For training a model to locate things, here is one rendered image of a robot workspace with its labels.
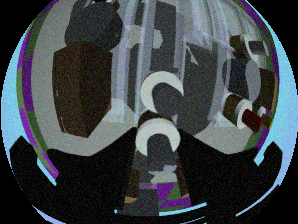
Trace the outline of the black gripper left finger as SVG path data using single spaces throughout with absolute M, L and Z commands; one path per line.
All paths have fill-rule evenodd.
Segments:
M 47 149 L 47 155 L 59 173 L 96 186 L 116 206 L 114 209 L 122 210 L 136 152 L 136 136 L 137 128 L 133 127 L 93 156 L 71 155 L 52 148 Z

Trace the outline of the tan cardboard box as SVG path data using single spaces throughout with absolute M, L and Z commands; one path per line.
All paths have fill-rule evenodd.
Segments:
M 130 179 L 128 181 L 128 189 L 126 189 L 125 196 L 125 204 L 130 204 L 130 202 L 137 201 L 138 198 L 138 189 L 140 189 L 140 185 L 138 185 L 138 180 L 140 180 L 140 171 L 136 171 L 136 169 L 132 169 L 130 172 Z

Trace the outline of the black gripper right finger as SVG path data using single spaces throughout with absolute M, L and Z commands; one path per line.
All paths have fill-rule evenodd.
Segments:
M 177 131 L 181 137 L 177 153 L 180 156 L 192 206 L 204 204 L 205 198 L 225 183 L 235 168 L 241 168 L 241 165 L 249 163 L 249 160 L 253 160 L 258 153 L 258 148 L 254 147 L 226 155 L 190 136 L 184 129 Z

